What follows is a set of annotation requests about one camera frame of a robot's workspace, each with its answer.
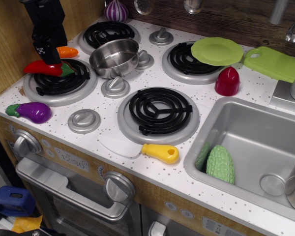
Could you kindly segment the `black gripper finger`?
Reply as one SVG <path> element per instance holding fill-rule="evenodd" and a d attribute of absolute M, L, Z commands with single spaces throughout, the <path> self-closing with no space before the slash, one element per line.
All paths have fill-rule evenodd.
<path fill-rule="evenodd" d="M 42 58 L 42 60 L 47 65 L 61 63 L 61 59 L 59 57 L 56 47 L 53 46 L 50 42 L 48 42 L 48 41 L 47 42 L 35 41 L 34 47 L 35 47 L 37 53 Z"/>

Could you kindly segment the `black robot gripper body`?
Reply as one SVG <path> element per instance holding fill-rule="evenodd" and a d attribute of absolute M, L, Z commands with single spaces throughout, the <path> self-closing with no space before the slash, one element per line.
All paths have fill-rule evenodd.
<path fill-rule="evenodd" d="M 59 0 L 21 0 L 34 25 L 32 40 L 38 52 L 67 45 L 65 13 Z"/>

